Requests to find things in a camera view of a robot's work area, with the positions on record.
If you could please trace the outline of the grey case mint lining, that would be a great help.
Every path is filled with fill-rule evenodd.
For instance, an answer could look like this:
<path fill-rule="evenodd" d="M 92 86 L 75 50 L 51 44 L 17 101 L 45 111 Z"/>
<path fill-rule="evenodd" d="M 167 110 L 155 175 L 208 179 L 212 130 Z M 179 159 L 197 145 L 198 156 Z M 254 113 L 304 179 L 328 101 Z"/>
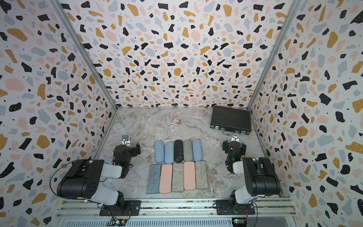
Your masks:
<path fill-rule="evenodd" d="M 147 194 L 158 194 L 160 186 L 161 164 L 153 164 L 150 166 Z"/>

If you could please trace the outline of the grey case with glasses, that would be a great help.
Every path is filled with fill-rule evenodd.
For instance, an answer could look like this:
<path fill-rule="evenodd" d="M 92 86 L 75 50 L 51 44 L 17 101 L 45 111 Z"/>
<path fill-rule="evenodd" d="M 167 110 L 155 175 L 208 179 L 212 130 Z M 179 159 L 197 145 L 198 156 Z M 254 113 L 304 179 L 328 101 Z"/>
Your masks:
<path fill-rule="evenodd" d="M 185 162 L 193 161 L 192 141 L 183 141 L 183 158 Z"/>

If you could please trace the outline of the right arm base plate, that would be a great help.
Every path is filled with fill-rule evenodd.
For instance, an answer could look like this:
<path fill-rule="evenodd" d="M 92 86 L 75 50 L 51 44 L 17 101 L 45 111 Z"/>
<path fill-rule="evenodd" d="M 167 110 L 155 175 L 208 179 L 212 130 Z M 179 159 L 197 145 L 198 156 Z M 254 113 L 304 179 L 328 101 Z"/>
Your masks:
<path fill-rule="evenodd" d="M 216 211 L 218 215 L 254 215 L 255 209 L 252 204 L 238 204 L 230 200 L 216 200 Z"/>

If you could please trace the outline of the pink glasses case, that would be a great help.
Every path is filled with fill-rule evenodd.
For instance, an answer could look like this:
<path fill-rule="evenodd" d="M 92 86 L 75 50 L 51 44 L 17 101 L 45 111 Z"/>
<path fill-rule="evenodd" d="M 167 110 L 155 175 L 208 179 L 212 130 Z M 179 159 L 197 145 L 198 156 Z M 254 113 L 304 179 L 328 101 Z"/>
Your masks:
<path fill-rule="evenodd" d="M 196 176 L 195 176 L 195 163 L 185 162 L 183 165 L 184 171 L 184 189 L 195 190 L 196 189 Z"/>
<path fill-rule="evenodd" d="M 161 167 L 159 192 L 169 194 L 172 191 L 173 165 L 164 164 Z"/>

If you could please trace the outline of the mint glasses case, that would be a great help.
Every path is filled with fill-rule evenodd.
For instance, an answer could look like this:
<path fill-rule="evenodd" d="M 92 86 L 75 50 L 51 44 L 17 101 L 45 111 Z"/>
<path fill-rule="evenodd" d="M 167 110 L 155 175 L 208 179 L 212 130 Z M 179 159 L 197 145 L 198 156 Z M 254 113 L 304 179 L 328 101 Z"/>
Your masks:
<path fill-rule="evenodd" d="M 184 191 L 184 166 L 183 163 L 173 164 L 172 192 L 181 193 Z"/>

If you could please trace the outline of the blue case brown lining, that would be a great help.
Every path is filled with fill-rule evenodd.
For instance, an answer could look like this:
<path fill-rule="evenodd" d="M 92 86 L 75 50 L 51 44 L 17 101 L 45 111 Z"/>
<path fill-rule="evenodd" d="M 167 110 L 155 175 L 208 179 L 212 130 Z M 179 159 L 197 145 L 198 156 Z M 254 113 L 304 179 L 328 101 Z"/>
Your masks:
<path fill-rule="evenodd" d="M 192 141 L 192 152 L 193 152 L 193 160 L 194 161 L 202 161 L 202 146 L 200 140 Z"/>

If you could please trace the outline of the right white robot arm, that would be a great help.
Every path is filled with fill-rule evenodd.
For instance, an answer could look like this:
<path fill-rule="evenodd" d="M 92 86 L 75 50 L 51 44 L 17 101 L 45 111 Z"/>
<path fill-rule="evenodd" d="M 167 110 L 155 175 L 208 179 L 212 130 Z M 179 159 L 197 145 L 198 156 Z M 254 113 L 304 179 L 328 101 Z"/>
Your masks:
<path fill-rule="evenodd" d="M 280 194 L 280 181 L 269 158 L 245 157 L 246 145 L 237 141 L 224 141 L 222 150 L 227 154 L 227 170 L 231 174 L 244 175 L 245 179 L 245 185 L 231 193 L 228 211 L 248 213 L 248 206 L 256 199 Z"/>

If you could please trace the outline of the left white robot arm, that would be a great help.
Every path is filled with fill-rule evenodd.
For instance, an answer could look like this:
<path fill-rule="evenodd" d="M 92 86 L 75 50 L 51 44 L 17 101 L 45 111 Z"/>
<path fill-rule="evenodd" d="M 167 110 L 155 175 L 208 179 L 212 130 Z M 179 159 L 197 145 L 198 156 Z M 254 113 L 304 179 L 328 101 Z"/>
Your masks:
<path fill-rule="evenodd" d="M 141 154 L 140 144 L 135 147 L 125 143 L 113 150 L 114 163 L 103 159 L 78 159 L 57 186 L 56 195 L 64 199 L 84 199 L 115 208 L 126 209 L 123 193 L 101 185 L 105 179 L 124 179 L 131 166 L 131 158 Z"/>

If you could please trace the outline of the case with purple glasses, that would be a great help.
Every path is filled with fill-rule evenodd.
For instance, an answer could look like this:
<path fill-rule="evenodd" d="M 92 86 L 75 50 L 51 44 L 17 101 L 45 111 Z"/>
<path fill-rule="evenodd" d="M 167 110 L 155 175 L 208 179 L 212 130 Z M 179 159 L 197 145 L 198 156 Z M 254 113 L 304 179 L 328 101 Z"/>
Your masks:
<path fill-rule="evenodd" d="M 174 143 L 169 141 L 164 146 L 164 161 L 166 164 L 174 162 Z"/>

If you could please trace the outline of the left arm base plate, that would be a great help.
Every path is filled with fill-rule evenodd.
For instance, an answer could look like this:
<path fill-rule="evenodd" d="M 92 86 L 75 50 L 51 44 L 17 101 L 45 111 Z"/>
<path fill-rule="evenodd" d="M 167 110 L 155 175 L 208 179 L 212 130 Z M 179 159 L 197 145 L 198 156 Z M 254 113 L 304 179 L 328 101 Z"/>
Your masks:
<path fill-rule="evenodd" d="M 112 206 L 102 206 L 99 216 L 138 216 L 141 208 L 140 200 L 126 200 Z"/>

